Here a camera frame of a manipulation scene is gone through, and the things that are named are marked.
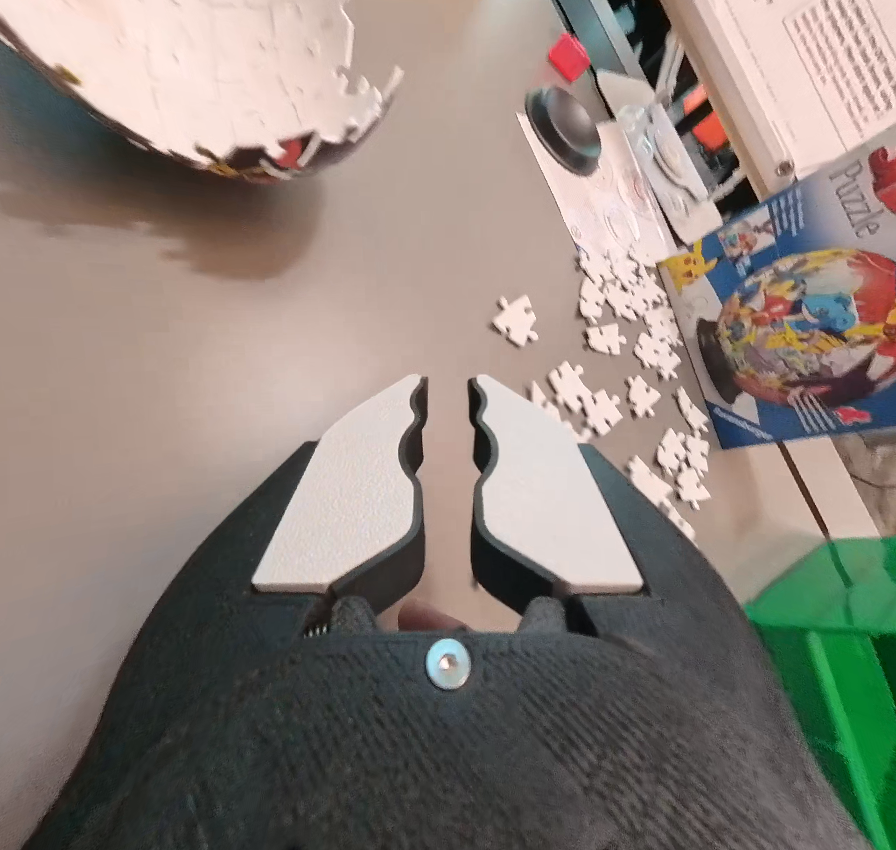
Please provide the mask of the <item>green plastic bin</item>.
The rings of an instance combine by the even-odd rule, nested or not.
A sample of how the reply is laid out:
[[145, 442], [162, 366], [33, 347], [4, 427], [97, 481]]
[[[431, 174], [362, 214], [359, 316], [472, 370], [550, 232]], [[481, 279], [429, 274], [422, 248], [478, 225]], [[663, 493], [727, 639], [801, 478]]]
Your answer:
[[895, 539], [824, 543], [745, 606], [825, 777], [895, 847]]

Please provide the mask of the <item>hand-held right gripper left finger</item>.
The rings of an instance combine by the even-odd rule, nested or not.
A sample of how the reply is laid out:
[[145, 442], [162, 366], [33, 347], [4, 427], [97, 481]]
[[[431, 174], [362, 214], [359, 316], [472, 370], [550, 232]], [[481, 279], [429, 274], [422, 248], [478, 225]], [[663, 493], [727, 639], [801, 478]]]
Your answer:
[[252, 576], [268, 595], [363, 598], [382, 613], [425, 564], [428, 379], [412, 373], [354, 407], [316, 443]]

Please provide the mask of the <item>orange traffic cone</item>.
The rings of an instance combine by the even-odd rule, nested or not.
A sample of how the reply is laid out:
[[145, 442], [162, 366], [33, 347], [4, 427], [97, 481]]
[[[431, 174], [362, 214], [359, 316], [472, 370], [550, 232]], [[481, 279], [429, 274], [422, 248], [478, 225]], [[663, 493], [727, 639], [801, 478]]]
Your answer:
[[686, 128], [704, 152], [717, 154], [723, 150], [728, 144], [728, 135], [702, 84], [684, 98], [683, 108]]

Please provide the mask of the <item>black flat tablet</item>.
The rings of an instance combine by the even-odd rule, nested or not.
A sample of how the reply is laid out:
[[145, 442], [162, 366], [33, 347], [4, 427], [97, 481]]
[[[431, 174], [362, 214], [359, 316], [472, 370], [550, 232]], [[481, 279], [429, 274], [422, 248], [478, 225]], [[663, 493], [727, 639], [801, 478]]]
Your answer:
[[641, 64], [608, 0], [552, 0], [566, 29], [586, 50], [591, 70], [645, 80]]

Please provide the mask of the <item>blue printed puzzle box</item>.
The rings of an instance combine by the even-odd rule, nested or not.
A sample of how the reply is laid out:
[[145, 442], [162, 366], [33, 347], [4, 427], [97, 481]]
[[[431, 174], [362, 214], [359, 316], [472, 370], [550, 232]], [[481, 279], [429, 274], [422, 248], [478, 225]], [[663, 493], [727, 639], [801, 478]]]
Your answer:
[[659, 273], [723, 449], [894, 430], [893, 127]]

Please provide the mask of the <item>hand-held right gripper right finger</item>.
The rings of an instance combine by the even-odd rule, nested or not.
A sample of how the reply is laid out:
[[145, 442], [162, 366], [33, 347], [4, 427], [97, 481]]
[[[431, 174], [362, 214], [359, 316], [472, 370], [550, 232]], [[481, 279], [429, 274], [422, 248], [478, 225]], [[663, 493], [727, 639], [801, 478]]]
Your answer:
[[644, 577], [573, 433], [485, 374], [468, 399], [477, 585], [519, 614], [542, 597], [639, 594]]

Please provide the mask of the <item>pile of white puzzle pieces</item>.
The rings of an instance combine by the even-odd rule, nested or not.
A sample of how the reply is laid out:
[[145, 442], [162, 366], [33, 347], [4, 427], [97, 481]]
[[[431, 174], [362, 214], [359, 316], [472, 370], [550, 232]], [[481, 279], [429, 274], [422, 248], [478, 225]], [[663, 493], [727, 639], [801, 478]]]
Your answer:
[[708, 405], [687, 361], [684, 337], [656, 267], [639, 253], [578, 246], [554, 314], [521, 282], [491, 302], [479, 293], [482, 326], [530, 362], [521, 392], [648, 495], [660, 513], [704, 549], [718, 526], [721, 495], [711, 472], [717, 442]]

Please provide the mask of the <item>person's right hand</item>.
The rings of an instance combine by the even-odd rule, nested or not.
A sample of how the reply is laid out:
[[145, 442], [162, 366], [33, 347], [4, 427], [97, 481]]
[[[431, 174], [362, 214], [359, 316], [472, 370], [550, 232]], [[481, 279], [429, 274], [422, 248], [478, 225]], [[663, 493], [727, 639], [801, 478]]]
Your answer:
[[410, 598], [398, 611], [399, 632], [468, 632], [469, 626], [420, 599]]

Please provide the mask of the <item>black round ball stand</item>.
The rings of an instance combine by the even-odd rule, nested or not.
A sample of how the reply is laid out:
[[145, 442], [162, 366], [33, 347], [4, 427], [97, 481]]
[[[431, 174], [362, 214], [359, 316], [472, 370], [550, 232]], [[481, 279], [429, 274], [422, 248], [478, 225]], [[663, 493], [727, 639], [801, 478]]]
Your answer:
[[589, 177], [597, 171], [602, 152], [598, 125], [570, 91], [557, 85], [532, 89], [524, 112], [543, 148], [567, 172]]

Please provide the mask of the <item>white instruction board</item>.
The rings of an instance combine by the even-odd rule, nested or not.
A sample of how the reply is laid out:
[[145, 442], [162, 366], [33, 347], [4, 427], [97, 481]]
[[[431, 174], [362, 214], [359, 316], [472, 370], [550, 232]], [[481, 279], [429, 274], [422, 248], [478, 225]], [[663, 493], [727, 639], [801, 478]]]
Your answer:
[[859, 150], [894, 211], [895, 0], [661, 0], [758, 194]]

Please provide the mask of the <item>small red block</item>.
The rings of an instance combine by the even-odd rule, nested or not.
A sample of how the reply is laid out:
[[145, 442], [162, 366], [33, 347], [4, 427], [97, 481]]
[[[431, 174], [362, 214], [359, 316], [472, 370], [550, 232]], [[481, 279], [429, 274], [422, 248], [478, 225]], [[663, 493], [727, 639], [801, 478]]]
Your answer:
[[578, 81], [591, 67], [587, 50], [569, 32], [557, 38], [546, 57], [555, 72], [568, 84]]

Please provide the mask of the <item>white paper instruction leaflet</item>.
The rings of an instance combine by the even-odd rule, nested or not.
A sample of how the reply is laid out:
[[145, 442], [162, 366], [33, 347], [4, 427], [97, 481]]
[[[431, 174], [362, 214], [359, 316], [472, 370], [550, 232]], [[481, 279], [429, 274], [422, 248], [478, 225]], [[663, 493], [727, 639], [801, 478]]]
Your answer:
[[648, 266], [678, 250], [629, 141], [613, 119], [598, 124], [601, 154], [589, 176], [567, 171], [544, 148], [526, 115], [518, 112], [517, 119], [579, 246], [587, 251], [632, 251]]

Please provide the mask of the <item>assembled white puzzle ball shell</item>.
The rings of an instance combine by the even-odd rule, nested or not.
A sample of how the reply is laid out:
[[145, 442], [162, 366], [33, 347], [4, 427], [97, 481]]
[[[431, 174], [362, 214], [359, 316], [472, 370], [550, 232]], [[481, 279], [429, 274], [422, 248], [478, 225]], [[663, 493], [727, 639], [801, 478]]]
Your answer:
[[350, 0], [1, 0], [2, 43], [134, 146], [254, 184], [318, 172], [403, 78], [350, 86]]

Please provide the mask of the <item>white plastic device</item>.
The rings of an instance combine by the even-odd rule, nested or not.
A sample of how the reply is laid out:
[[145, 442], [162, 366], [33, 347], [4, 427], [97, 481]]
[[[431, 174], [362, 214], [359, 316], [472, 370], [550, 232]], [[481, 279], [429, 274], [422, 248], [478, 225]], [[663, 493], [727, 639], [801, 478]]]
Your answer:
[[722, 218], [676, 127], [650, 85], [598, 70], [597, 86], [622, 127], [652, 198], [678, 240], [690, 246]]

